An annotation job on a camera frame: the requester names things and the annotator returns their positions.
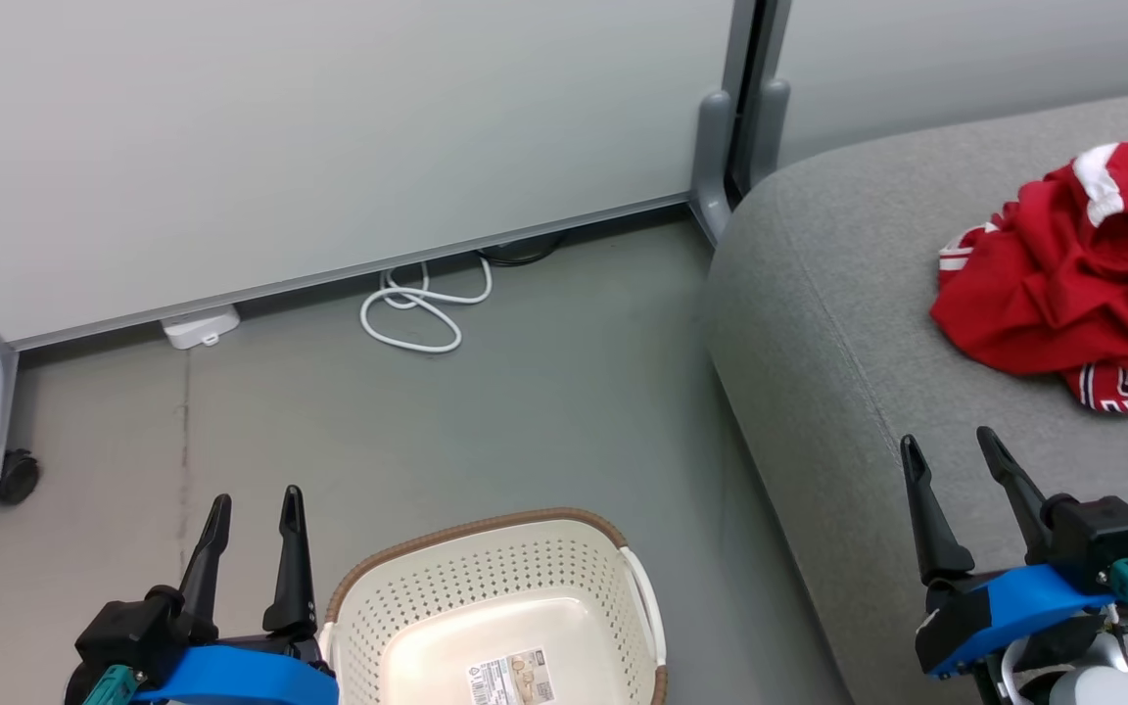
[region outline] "white wall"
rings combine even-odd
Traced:
[[[783,167],[885,134],[1128,94],[1128,0],[783,1]]]

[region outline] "wall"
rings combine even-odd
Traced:
[[[784,167],[865,139],[1128,94],[1128,3],[793,0],[775,60],[791,85]]]
[[[0,0],[0,335],[684,201],[733,10]]]

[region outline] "gray floor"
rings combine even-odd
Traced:
[[[58,702],[107,599],[179,579],[233,496],[226,635],[258,627],[279,502],[303,487],[316,588],[368,554],[521,509],[626,532],[664,614],[672,702],[840,702],[795,573],[695,331],[708,247],[685,220],[495,270],[465,343],[377,344],[359,296],[252,316],[212,349],[149,340],[28,369],[12,433],[49,473],[0,509],[0,704]],[[479,270],[435,280],[476,291]],[[413,312],[388,333],[443,340]]]

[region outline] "white plastic basket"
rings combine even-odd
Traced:
[[[342,705],[662,705],[668,686],[642,563],[579,509],[382,550],[342,580],[325,622]]]

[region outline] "white power adapter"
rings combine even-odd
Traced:
[[[229,305],[165,318],[160,324],[165,326],[168,343],[176,350],[188,350],[201,343],[208,347],[215,345],[220,336],[241,324],[241,318],[238,317],[237,308]]]

